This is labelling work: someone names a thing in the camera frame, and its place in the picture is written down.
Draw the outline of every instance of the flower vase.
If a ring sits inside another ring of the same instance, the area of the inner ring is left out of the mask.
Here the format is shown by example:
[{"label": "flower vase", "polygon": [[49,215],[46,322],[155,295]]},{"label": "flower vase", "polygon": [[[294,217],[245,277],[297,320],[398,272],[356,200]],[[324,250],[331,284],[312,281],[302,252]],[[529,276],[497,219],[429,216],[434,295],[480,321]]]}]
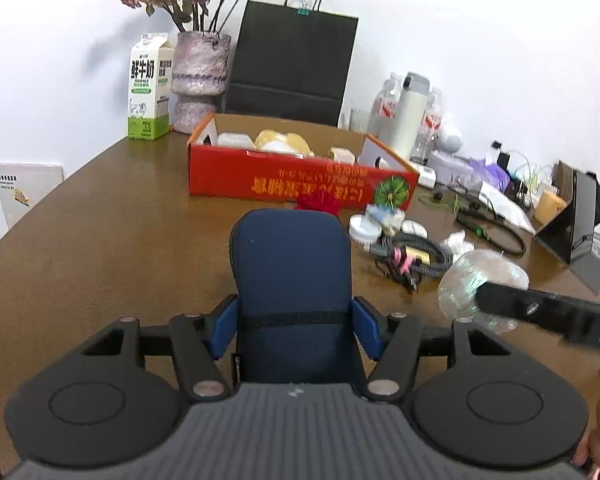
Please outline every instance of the flower vase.
[{"label": "flower vase", "polygon": [[173,128],[190,134],[216,107],[211,97],[226,90],[231,36],[190,31],[178,34],[171,91],[178,95]]}]

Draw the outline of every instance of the white bottle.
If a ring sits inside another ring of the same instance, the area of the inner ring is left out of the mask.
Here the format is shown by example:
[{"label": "white bottle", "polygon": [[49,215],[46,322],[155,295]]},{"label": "white bottle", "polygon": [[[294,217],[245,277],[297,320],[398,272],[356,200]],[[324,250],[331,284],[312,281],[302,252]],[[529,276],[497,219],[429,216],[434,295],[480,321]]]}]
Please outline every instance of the white bottle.
[{"label": "white bottle", "polygon": [[433,87],[427,100],[427,111],[424,114],[424,120],[418,130],[418,137],[411,152],[411,160],[418,164],[426,164],[429,152],[433,148],[433,141],[438,135],[440,124],[442,124],[442,114],[445,111],[445,104],[442,100],[442,90]]},{"label": "white bottle", "polygon": [[384,139],[380,138],[404,160],[409,160],[413,151],[428,99],[429,80],[409,72],[402,86],[394,126]]},{"label": "white bottle", "polygon": [[371,135],[382,137],[385,131],[391,129],[403,81],[404,78],[401,75],[391,72],[391,77],[382,84],[382,89],[378,92],[371,107],[367,129]]}]

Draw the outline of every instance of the pink cable tie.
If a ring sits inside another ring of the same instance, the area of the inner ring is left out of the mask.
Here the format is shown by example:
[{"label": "pink cable tie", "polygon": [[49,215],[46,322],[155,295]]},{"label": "pink cable tie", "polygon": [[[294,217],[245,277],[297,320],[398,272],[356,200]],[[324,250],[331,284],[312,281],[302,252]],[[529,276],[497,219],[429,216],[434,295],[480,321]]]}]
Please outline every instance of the pink cable tie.
[{"label": "pink cable tie", "polygon": [[407,274],[409,272],[409,269],[411,269],[411,264],[413,263],[414,259],[415,258],[413,256],[410,256],[409,254],[406,255],[404,263],[400,268],[400,274]]},{"label": "pink cable tie", "polygon": [[397,267],[400,265],[400,260],[402,259],[402,252],[398,247],[394,247],[394,265]]}]

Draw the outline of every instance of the round metal screw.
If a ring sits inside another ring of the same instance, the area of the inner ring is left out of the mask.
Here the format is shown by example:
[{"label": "round metal screw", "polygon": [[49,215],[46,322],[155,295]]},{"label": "round metal screw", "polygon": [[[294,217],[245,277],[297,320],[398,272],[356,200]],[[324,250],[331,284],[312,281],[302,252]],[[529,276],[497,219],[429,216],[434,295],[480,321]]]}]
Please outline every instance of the round metal screw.
[{"label": "round metal screw", "polygon": [[391,379],[376,379],[375,381],[371,381],[366,386],[366,389],[374,395],[390,396],[398,393],[400,386]]},{"label": "round metal screw", "polygon": [[199,397],[217,397],[223,392],[224,386],[219,381],[200,381],[193,386],[193,393]]}]

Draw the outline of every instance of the round container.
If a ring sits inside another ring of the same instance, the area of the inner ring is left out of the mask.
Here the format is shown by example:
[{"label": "round container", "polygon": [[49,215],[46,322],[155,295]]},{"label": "round container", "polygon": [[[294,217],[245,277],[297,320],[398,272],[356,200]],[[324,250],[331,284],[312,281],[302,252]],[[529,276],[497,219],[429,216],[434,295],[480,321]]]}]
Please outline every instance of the round container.
[{"label": "round container", "polygon": [[425,229],[424,225],[418,224],[413,220],[405,220],[402,222],[402,232],[407,233],[408,235],[417,235],[423,238],[428,238],[429,234]]},{"label": "round container", "polygon": [[375,244],[381,234],[382,228],[364,215],[353,215],[349,219],[349,236],[359,244]]}]

